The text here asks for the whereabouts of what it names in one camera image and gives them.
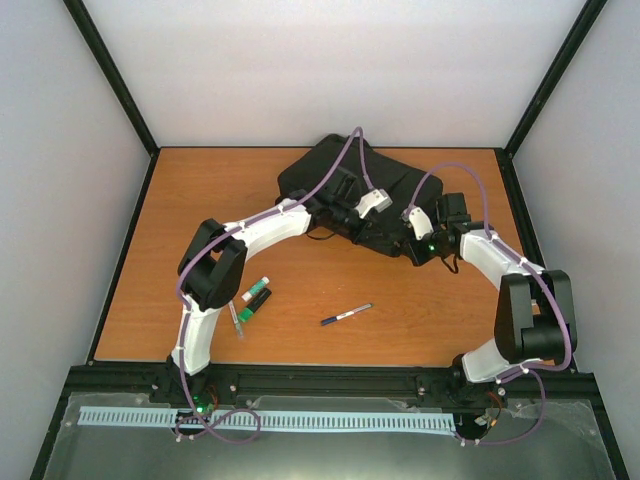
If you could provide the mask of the black student backpack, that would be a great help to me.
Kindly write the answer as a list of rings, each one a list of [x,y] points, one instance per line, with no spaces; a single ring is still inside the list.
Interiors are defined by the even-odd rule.
[[[309,193],[326,175],[337,159],[347,138],[330,134],[322,138],[299,160],[283,170],[278,178],[279,200],[298,200]],[[425,172],[401,163],[364,145],[365,160],[359,156],[359,141],[349,147],[340,165],[323,187],[305,203],[311,213],[309,229],[329,229],[329,208],[340,205],[355,209],[361,197],[369,192],[363,178],[366,170],[377,189],[384,189],[393,203],[386,210],[372,210],[367,216],[375,221],[375,238],[372,245],[361,245],[389,257],[404,256],[402,245],[415,238],[412,228],[402,219],[412,195]]]

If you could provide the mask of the blue white pen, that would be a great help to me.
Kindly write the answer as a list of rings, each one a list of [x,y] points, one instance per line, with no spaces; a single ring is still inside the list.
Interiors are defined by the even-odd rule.
[[[343,312],[343,313],[340,313],[340,314],[325,318],[325,319],[320,321],[320,325],[321,326],[330,325],[332,323],[335,323],[335,322],[340,321],[342,319],[348,318],[348,317],[353,316],[353,315],[355,315],[357,313],[360,313],[362,311],[366,311],[368,309],[371,309],[373,306],[374,306],[374,304],[372,304],[372,303],[367,303],[367,304],[364,304],[362,306],[358,306],[358,307],[353,308],[353,309],[351,309],[349,311],[346,311],[346,312]]]

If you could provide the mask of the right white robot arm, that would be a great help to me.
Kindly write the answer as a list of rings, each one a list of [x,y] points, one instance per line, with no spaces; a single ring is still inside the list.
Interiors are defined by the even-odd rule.
[[[434,216],[410,204],[402,218],[423,260],[438,258],[452,272],[464,261],[498,291],[492,338],[452,362],[447,393],[453,402],[469,405],[493,384],[569,366],[577,333],[566,273],[517,253],[487,221],[472,221],[461,193],[441,196]]]

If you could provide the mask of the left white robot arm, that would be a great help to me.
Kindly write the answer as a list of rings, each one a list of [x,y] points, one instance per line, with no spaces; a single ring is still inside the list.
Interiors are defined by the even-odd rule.
[[[186,402],[201,400],[208,390],[202,372],[210,364],[210,346],[221,311],[236,296],[245,264],[258,253],[292,237],[306,234],[319,209],[312,197],[335,175],[330,169],[302,197],[286,198],[254,216],[219,224],[203,222],[189,245],[179,270],[176,295],[182,317],[171,352],[176,373],[172,388]]]

